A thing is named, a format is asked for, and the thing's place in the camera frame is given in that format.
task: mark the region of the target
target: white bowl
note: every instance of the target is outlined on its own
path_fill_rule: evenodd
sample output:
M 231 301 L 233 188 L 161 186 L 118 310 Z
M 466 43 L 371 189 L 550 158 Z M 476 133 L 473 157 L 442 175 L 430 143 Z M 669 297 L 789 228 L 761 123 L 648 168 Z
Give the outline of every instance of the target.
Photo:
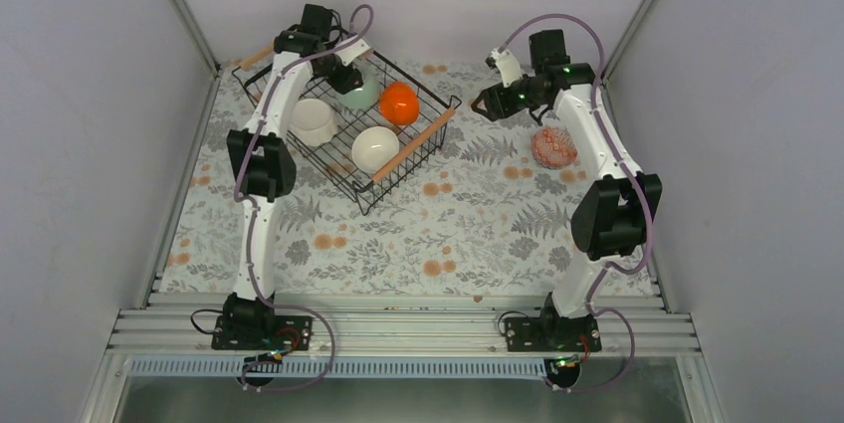
M 398 154 L 398 137 L 386 127 L 376 126 L 359 134 L 351 145 L 351 160 L 364 172 L 374 174 Z
M 322 100 L 299 100 L 293 108 L 290 131 L 308 146 L 325 144 L 337 134 L 334 110 Z

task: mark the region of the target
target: dish rack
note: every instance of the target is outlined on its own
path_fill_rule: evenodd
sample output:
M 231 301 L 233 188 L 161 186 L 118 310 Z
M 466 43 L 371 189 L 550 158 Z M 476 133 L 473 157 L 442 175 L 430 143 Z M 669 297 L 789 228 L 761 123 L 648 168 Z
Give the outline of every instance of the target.
M 260 52 L 260 58 L 270 52 L 269 49 L 263 50 Z M 273 64 L 243 80 L 241 75 L 247 71 L 246 63 L 247 61 L 241 62 L 241 66 L 235 68 L 232 75 L 252 105 L 257 106 Z M 381 115 L 378 102 L 368 109 L 352 111 L 340 104 L 325 78 L 316 78 L 308 83 L 300 99 L 316 98 L 331 106 L 338 132 L 331 141 L 317 147 L 304 144 L 292 132 L 288 132 L 287 141 L 346 197 L 357 203 L 361 214 L 365 216 L 378 201 L 443 146 L 448 120 L 463 102 L 454 95 L 449 97 L 447 103 L 444 102 L 375 50 L 372 50 L 367 58 L 358 59 L 355 64 L 362 73 L 369 70 L 377 77 L 381 91 L 394 82 L 405 82 L 414 88 L 419 99 L 419 118 L 412 124 L 396 126 Z M 375 174 L 370 175 L 358 169 L 352 162 L 351 146 L 359 134 L 373 126 L 392 129 L 401 147 L 398 154 Z

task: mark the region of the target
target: floral pattern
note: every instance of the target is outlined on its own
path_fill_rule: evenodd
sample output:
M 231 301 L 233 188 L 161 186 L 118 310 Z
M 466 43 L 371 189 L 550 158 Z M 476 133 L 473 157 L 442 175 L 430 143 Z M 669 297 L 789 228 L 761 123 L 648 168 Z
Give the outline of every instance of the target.
M 464 104 L 496 82 L 483 64 L 399 64 L 435 93 Z M 253 67 L 259 70 L 263 64 Z M 232 201 L 229 129 L 253 111 L 227 70 L 196 162 L 161 288 L 229 292 L 243 220 Z M 565 123 L 547 117 L 550 126 Z M 293 152 L 297 182 L 283 199 L 276 242 L 282 293 L 542 295 L 563 278 L 574 248 L 570 216 L 593 176 L 530 153 L 526 112 L 490 123 L 468 105 L 449 122 L 443 148 L 368 216 Z M 632 266 L 633 259 L 622 259 Z M 604 295 L 651 293 L 646 272 L 610 273 Z

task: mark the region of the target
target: orange patterned object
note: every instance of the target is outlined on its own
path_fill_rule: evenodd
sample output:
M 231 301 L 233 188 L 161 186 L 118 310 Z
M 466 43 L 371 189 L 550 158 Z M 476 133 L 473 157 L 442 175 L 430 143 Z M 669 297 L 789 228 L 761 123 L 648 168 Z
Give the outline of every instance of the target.
M 530 139 L 533 158 L 551 169 L 567 166 L 577 159 L 577 148 L 571 134 L 564 129 L 544 127 Z
M 381 94 L 381 114 L 397 126 L 413 124 L 419 117 L 419 99 L 410 85 L 395 82 Z

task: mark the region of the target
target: gray floor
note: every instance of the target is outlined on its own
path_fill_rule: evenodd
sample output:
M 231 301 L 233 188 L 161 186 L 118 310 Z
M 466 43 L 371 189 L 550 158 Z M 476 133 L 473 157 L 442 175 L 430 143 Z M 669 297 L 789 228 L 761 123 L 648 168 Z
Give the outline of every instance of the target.
M 605 381 L 620 361 L 583 365 L 578 386 Z M 274 384 L 290 384 L 279 379 Z M 122 422 L 685 422 L 673 358 L 637 358 L 617 386 L 584 395 L 552 393 L 525 380 L 327 379 L 291 394 L 244 392 L 233 378 L 133 378 Z

